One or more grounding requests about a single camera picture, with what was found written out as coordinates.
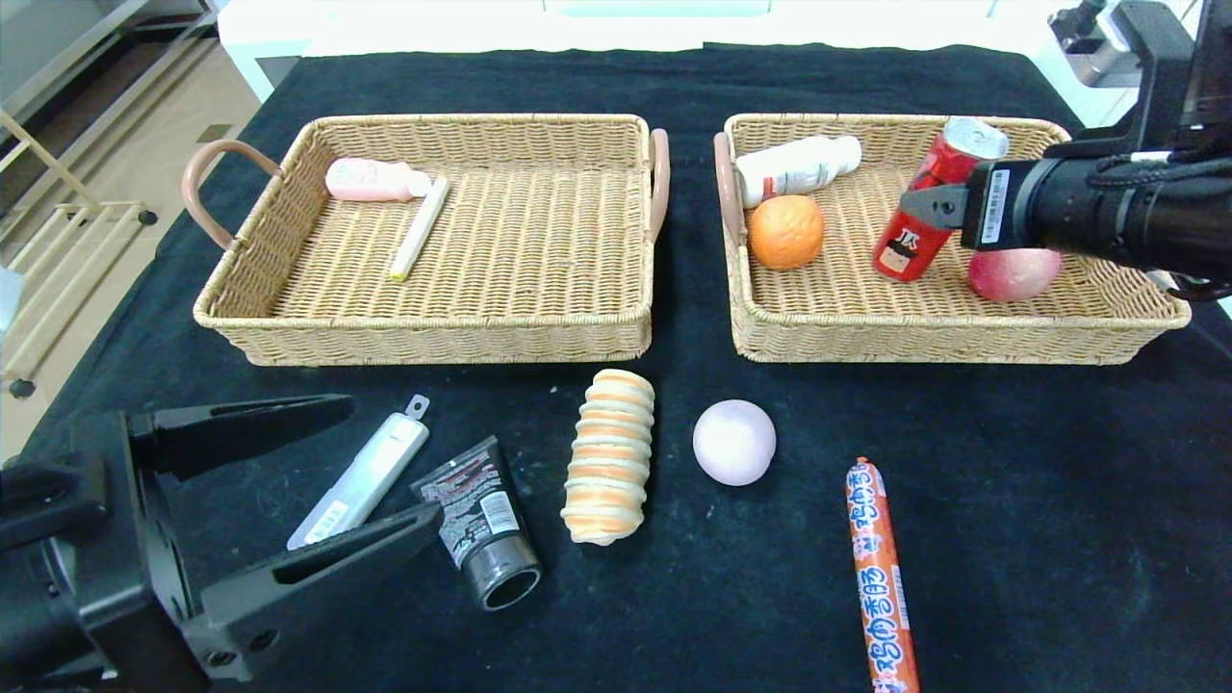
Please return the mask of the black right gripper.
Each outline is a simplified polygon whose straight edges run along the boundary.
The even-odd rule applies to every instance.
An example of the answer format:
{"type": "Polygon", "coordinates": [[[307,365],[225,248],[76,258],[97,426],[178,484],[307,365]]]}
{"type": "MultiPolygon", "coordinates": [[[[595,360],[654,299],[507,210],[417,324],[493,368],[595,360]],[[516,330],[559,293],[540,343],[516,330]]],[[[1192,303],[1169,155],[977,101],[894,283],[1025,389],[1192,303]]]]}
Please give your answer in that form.
{"type": "Polygon", "coordinates": [[[961,231],[975,250],[1047,248],[1125,255],[1132,187],[1093,186],[1095,159],[979,164],[966,184],[908,190],[899,210],[938,229],[961,231]]]}

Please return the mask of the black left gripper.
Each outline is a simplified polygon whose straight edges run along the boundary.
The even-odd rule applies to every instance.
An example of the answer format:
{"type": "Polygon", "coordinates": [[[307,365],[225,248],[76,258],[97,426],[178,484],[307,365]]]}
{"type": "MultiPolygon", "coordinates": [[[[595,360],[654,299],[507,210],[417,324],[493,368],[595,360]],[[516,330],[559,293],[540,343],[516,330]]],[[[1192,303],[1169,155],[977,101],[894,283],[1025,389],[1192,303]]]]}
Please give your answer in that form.
{"type": "Polygon", "coordinates": [[[193,478],[354,411],[351,396],[313,395],[95,414],[73,425],[67,453],[4,469],[2,689],[206,692],[324,642],[347,603],[437,540],[437,501],[233,573],[193,614],[148,469],[193,478]]]}

